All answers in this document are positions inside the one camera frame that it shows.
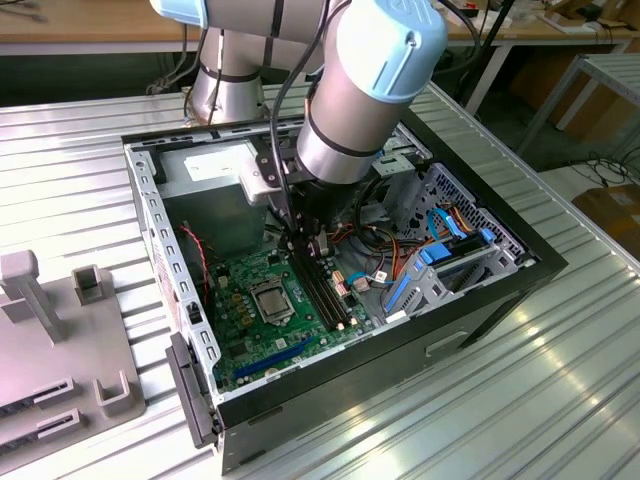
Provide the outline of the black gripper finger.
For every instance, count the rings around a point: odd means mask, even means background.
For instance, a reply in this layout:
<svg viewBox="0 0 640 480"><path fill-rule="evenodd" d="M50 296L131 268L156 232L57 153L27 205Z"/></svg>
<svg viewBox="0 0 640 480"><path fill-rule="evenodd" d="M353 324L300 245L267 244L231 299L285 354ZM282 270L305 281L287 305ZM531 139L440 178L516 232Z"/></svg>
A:
<svg viewBox="0 0 640 480"><path fill-rule="evenodd" d="M326 226L319 220L305 219L301 232L308 254L312 258L326 258L333 255L333 245L329 240Z"/></svg>

